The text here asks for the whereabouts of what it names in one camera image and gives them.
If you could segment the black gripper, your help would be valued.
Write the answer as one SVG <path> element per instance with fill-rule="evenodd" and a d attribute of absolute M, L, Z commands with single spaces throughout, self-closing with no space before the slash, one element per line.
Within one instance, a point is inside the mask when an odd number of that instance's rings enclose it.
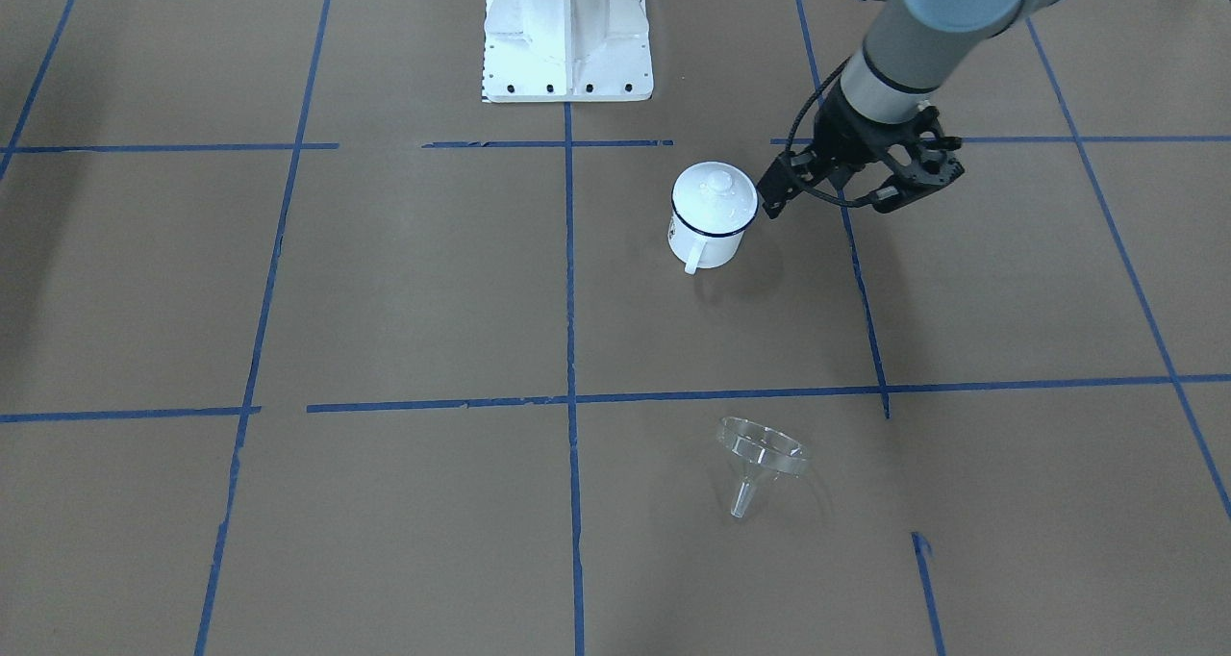
<path fill-rule="evenodd" d="M 796 194 L 812 188 L 814 178 L 830 178 L 840 169 L 859 172 L 879 162 L 890 126 L 862 114 L 843 89 L 831 89 L 819 105 L 809 153 L 778 153 L 756 190 L 766 217 L 776 219 Z"/>

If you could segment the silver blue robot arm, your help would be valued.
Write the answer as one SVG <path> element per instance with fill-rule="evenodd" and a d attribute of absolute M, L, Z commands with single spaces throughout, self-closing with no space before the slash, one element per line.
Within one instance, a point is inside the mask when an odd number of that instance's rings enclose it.
<path fill-rule="evenodd" d="M 796 194 L 888 214 L 952 186 L 963 142 L 945 133 L 933 96 L 981 42 L 1060 0 L 875 0 L 860 46 L 805 100 L 812 140 L 784 146 L 757 183 L 766 217 Z"/>

